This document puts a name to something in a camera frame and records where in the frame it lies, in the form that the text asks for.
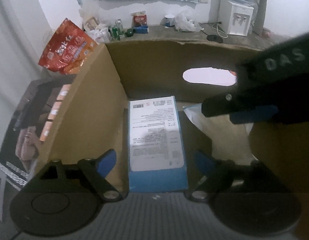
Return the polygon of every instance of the gray floor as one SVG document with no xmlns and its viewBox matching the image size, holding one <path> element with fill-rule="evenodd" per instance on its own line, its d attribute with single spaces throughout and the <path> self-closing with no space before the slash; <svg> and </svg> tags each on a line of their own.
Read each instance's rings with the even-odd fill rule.
<svg viewBox="0 0 309 240">
<path fill-rule="evenodd" d="M 204 32 L 207 34 L 217 34 L 217 31 L 210 24 L 201 24 Z M 225 44 L 244 46 L 253 49 L 264 50 L 276 43 L 285 41 L 287 38 L 272 35 L 270 39 L 263 39 L 259 35 L 252 33 L 247 37 L 229 35 L 223 39 Z M 201 41 L 207 42 L 207 35 L 203 32 L 178 32 L 174 27 L 165 28 L 164 26 L 149 26 L 148 34 L 134 34 L 130 38 L 121 38 L 122 41 L 139 41 L 139 40 L 175 40 L 175 41 Z"/>
</svg>

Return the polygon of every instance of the cardboard box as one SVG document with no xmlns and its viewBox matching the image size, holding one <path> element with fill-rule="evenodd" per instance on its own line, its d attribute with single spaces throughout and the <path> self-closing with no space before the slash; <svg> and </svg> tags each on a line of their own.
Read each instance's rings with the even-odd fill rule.
<svg viewBox="0 0 309 240">
<path fill-rule="evenodd" d="M 129 102 L 129 191 L 188 188 L 181 128 L 173 96 Z"/>
<path fill-rule="evenodd" d="M 69 164 L 99 157 L 113 148 L 118 155 L 117 164 L 107 180 L 117 189 L 127 190 L 125 109 L 128 98 L 174 95 L 176 101 L 202 102 L 234 87 L 188 83 L 182 78 L 184 71 L 198 67 L 231 70 L 235 64 L 257 54 L 256 50 L 212 42 L 127 41 L 99 45 L 85 61 L 62 102 L 40 151 L 37 168 L 53 159 Z M 186 145 L 189 149 L 190 146 L 200 148 L 208 139 L 205 136 L 188 138 L 184 135 L 188 126 L 182 123 L 181 129 L 189 163 L 188 177 L 195 178 L 197 175 L 191 173 L 194 169 L 188 161 L 191 152 Z M 253 154 L 291 190 L 300 192 L 303 213 L 297 234 L 309 239 L 309 123 L 258 123 L 250 133 L 250 141 Z"/>
</svg>

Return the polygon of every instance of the power cord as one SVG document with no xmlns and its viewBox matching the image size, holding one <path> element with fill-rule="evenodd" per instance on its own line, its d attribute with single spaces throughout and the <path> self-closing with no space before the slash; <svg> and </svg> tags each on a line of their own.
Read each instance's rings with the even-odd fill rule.
<svg viewBox="0 0 309 240">
<path fill-rule="evenodd" d="M 227 38 L 228 37 L 228 35 L 224 32 L 224 31 L 222 31 L 222 30 L 219 30 L 219 28 L 218 28 L 218 26 L 219 26 L 219 24 L 221 24 L 222 22 L 217 22 L 217 23 L 208 23 L 208 24 L 212 24 L 212 28 L 213 29 L 215 29 L 216 30 L 216 32 L 218 33 L 218 35 L 221 37 L 221 38 Z"/>
</svg>

